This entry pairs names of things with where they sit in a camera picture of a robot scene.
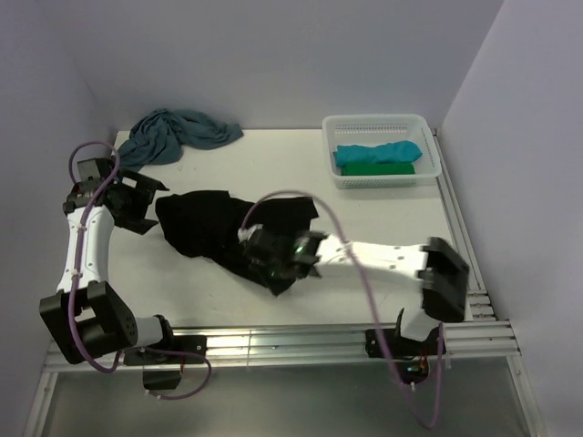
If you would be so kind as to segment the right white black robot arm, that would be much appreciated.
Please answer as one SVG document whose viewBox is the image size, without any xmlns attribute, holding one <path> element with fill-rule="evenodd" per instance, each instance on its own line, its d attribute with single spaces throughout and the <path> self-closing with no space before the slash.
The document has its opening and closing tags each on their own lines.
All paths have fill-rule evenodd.
<svg viewBox="0 0 583 437">
<path fill-rule="evenodd" d="M 270 290 L 281 281 L 346 278 L 355 272 L 368 295 L 373 280 L 411 292 L 413 301 L 399 310 L 394 333 L 403 354 L 417 353 L 439 324 L 465 321 L 469 266 L 444 239 L 389 246 L 316 231 L 289 237 L 261 225 L 239 230 L 238 238 L 243 256 Z"/>
</svg>

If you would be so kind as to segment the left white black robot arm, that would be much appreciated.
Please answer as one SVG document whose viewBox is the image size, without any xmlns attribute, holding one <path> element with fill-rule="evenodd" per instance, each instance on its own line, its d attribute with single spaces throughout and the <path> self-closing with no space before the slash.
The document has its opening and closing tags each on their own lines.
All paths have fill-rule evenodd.
<svg viewBox="0 0 583 437">
<path fill-rule="evenodd" d="M 79 180 L 63 204 L 69 241 L 56 293 L 40 301 L 40 316 L 70 364 L 109 353 L 145 348 L 156 363 L 174 359 L 178 342 L 161 315 L 137 318 L 108 282 L 115 228 L 144 235 L 156 226 L 146 213 L 166 186 L 111 158 L 78 162 Z"/>
</svg>

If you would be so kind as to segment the black t shirt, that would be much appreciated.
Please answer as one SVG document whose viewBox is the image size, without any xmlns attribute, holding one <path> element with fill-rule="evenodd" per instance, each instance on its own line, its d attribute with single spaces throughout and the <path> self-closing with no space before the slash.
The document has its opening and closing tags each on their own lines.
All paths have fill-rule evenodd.
<svg viewBox="0 0 583 437">
<path fill-rule="evenodd" d="M 200 190 L 156 200 L 155 212 L 165 240 L 180 254 L 214 261 L 229 272 L 261 285 L 274 296 L 294 283 L 275 279 L 252 267 L 243 255 L 238 230 L 259 224 L 278 235 L 293 237 L 319 217 L 309 197 L 272 198 L 255 206 L 228 191 Z"/>
</svg>

